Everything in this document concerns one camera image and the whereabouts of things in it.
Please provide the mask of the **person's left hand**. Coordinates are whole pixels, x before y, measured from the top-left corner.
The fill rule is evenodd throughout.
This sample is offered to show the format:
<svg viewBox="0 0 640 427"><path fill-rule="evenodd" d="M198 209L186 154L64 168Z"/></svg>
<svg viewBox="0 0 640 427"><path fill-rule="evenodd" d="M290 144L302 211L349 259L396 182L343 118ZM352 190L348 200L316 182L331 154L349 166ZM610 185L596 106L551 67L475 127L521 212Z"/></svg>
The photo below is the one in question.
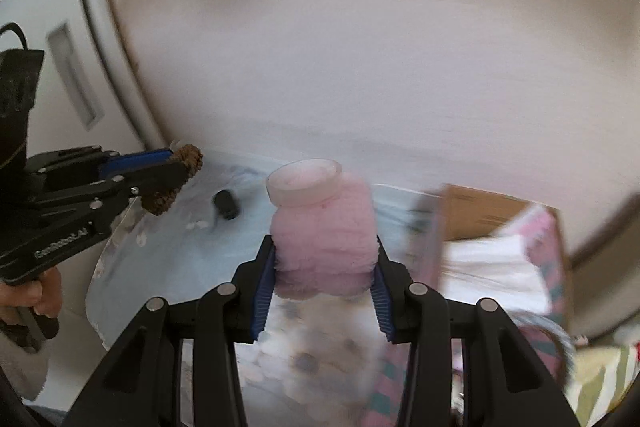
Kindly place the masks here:
<svg viewBox="0 0 640 427"><path fill-rule="evenodd" d="M22 285L0 284L1 320L8 324L21 322L18 308L32 308L38 315L55 319L62 309L62 302L62 279L58 268L51 268L38 280Z"/></svg>

